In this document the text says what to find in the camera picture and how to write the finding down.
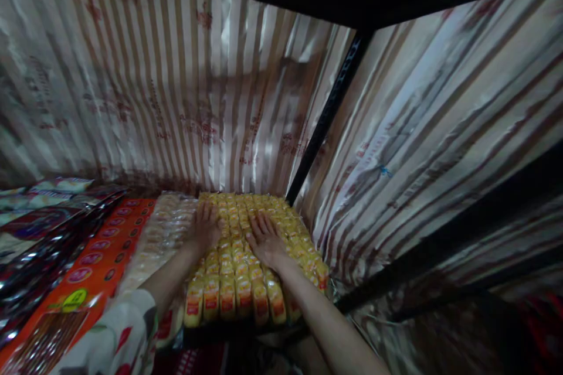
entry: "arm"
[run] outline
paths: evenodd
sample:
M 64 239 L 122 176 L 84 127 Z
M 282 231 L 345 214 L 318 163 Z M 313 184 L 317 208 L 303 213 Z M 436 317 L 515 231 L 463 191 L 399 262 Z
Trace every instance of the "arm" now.
M 219 240 L 222 222 L 217 219 L 217 208 L 205 202 L 195 216 L 195 233 L 182 248 L 152 274 L 139 289 L 148 291 L 157 304 L 160 321 L 170 307 L 174 295 L 186 279 L 191 268 Z
M 285 252 L 277 227 L 269 217 L 251 218 L 248 237 L 256 256 L 275 270 L 294 295 L 303 317 L 331 370 L 337 374 L 389 374 L 344 315 L 304 276 Z

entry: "hand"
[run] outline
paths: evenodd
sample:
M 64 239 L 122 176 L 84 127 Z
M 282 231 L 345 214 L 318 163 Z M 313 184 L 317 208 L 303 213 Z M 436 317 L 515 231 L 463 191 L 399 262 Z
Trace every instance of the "hand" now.
M 193 241 L 199 256 L 202 256 L 218 242 L 222 228 L 223 220 L 218 219 L 216 206 L 213 206 L 210 202 L 204 202 L 198 207 L 195 214 Z
M 276 225 L 268 215 L 259 213 L 258 217 L 252 216 L 250 225 L 254 235 L 248 233 L 246 238 L 260 261 L 277 272 L 284 263 L 292 261 L 286 253 L 286 245 L 281 240 Z

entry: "floral sleeve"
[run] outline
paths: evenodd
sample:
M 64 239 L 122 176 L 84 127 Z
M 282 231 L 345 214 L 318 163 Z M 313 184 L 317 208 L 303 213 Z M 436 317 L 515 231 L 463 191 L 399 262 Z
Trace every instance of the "floral sleeve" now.
M 105 313 L 51 374 L 150 374 L 157 326 L 151 294 L 135 290 L 128 299 Z

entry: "striped curtain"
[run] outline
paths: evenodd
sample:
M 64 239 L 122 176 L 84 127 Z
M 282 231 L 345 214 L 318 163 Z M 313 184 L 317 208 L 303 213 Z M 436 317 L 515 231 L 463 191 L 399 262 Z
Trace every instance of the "striped curtain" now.
M 254 0 L 0 0 L 0 180 L 283 195 L 353 32 Z
M 283 195 L 354 35 L 254 0 L 0 4 L 6 187 Z M 297 201 L 332 275 L 359 284 L 557 142 L 562 59 L 563 0 L 377 31 Z
M 479 0 L 379 30 L 346 99 L 298 201 L 353 286 L 563 137 L 563 0 Z

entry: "yellow label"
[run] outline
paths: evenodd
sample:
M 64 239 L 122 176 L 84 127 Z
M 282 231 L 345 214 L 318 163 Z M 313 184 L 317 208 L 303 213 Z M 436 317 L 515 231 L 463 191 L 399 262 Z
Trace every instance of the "yellow label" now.
M 67 296 L 63 302 L 63 312 L 74 312 L 86 300 L 88 291 L 86 289 L 78 289 Z

